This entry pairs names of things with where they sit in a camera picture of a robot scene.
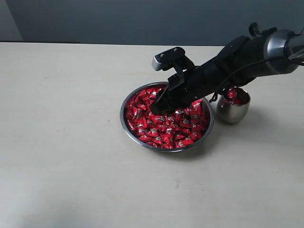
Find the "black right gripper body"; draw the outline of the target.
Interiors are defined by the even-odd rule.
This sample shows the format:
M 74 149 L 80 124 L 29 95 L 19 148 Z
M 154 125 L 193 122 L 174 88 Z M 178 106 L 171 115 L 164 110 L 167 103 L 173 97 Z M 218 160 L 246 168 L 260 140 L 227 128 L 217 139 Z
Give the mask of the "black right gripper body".
M 185 108 L 196 99 L 221 94 L 225 89 L 244 86 L 258 76 L 267 75 L 265 41 L 265 37 L 240 36 L 200 66 L 186 55 L 173 62 L 176 74 L 169 77 L 167 87 L 172 109 Z

